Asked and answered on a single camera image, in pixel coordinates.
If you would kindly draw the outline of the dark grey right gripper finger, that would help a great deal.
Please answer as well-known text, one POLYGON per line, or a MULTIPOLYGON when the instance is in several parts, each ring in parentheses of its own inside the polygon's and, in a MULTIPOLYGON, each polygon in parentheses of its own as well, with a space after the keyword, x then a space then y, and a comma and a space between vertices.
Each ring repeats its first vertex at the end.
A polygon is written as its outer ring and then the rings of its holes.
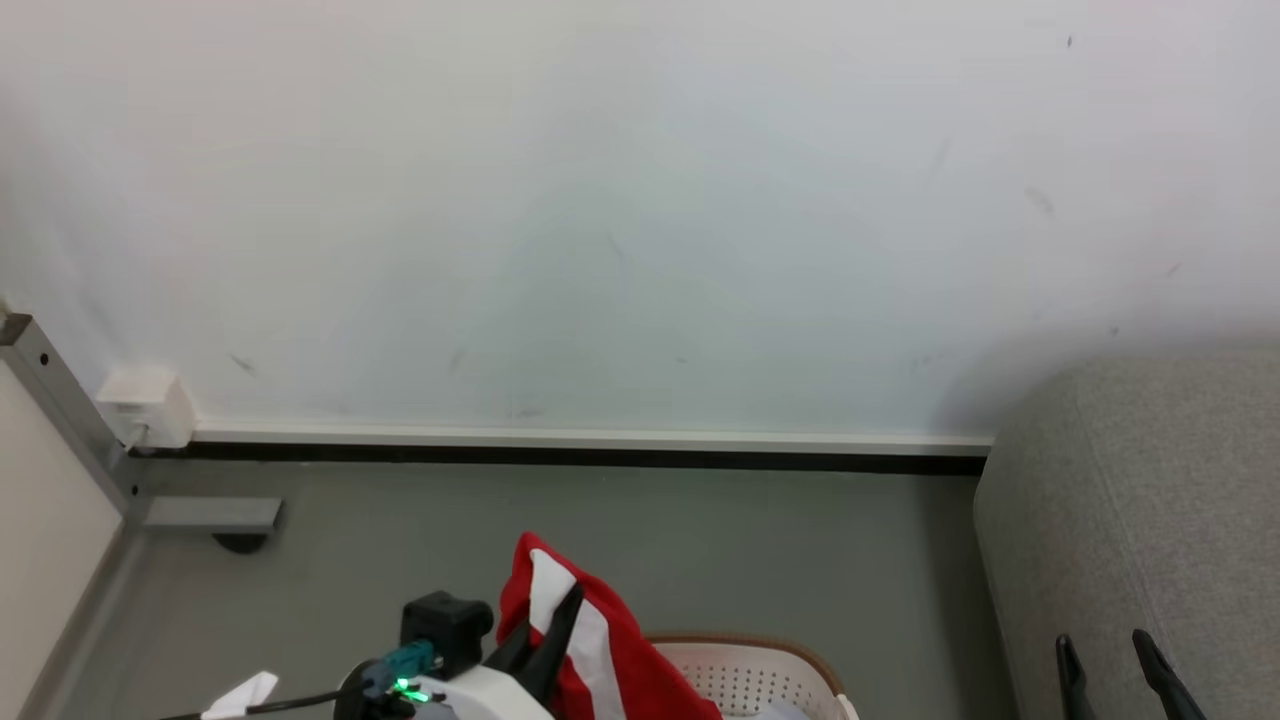
POLYGON ((1062 716, 1069 720, 1093 720, 1094 710, 1087 694, 1087 675, 1069 634, 1055 641, 1055 660, 1062 716))
POLYGON ((1158 697, 1169 720, 1206 720, 1204 712, 1165 659, 1153 637, 1142 629, 1132 633, 1135 655, 1148 688, 1158 697))

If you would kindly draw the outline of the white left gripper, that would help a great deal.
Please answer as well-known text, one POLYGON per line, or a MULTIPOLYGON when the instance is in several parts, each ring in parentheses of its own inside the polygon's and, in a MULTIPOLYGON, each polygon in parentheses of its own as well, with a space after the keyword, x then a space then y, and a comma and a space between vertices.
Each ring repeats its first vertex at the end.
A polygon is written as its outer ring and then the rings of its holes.
POLYGON ((570 650, 584 588, 573 584, 535 648, 525 618, 486 659, 454 679, 431 674, 434 662, 374 660, 355 669, 335 701, 337 719, 553 719, 550 703, 570 650), (524 670, 524 688, 504 673, 524 670))

